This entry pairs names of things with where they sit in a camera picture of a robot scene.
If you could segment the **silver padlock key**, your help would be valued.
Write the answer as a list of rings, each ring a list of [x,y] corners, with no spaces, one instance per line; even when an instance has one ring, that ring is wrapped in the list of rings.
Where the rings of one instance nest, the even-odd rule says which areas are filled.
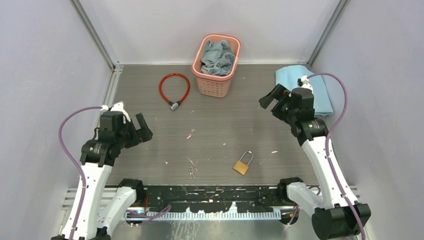
[[[190,179],[195,179],[195,173],[198,171],[197,169],[197,164],[198,161],[193,162],[189,157],[187,157],[188,161],[191,163],[191,166],[189,167],[189,175],[190,175]]]

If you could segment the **brass padlock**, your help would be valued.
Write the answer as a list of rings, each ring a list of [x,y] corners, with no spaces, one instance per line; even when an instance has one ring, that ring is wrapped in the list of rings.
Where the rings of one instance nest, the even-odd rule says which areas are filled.
[[[247,163],[245,163],[245,162],[243,162],[243,159],[244,159],[244,157],[246,156],[246,155],[250,155],[250,158],[249,158],[249,160],[248,160],[248,162]],[[254,159],[254,154],[251,152],[251,151],[249,151],[249,150],[247,150],[247,151],[245,151],[242,155],[241,155],[241,157],[235,162],[235,164],[234,164],[234,166],[232,167],[232,169],[234,170],[234,171],[236,171],[237,173],[239,173],[239,174],[241,174],[241,175],[245,175],[246,174],[246,172],[248,171],[248,169],[249,169],[249,165],[250,165],[250,163],[251,163],[251,161]]]

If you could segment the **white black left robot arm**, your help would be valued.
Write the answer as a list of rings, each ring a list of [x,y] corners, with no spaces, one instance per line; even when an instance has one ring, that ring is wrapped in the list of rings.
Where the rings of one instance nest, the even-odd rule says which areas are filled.
[[[80,182],[71,212],[55,240],[110,240],[127,209],[141,206],[146,192],[141,180],[124,178],[112,200],[100,210],[107,179],[122,149],[129,149],[153,137],[142,113],[136,114],[136,129],[123,111],[101,114],[96,137],[81,148]]]

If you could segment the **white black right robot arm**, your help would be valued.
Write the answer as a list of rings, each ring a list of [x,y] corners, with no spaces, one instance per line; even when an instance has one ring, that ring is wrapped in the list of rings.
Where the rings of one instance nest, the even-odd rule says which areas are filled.
[[[288,90],[277,84],[259,99],[266,109],[277,101],[271,113],[290,126],[292,135],[309,158],[321,195],[318,196],[298,177],[281,179],[277,198],[283,205],[295,203],[311,218],[316,236],[330,240],[360,235],[371,217],[368,204],[361,203],[348,186],[335,158],[329,131],[315,116],[314,95],[304,86]]]

